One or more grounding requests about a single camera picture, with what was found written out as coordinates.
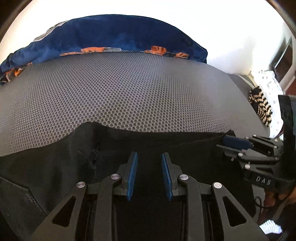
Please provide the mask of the person's right hand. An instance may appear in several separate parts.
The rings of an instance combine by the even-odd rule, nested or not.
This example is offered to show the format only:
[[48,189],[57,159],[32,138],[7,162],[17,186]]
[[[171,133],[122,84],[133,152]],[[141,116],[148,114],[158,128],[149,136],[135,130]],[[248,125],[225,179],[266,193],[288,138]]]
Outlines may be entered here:
[[277,194],[271,191],[265,191],[265,199],[264,199],[264,206],[265,207],[273,207],[277,200],[284,200],[288,194]]

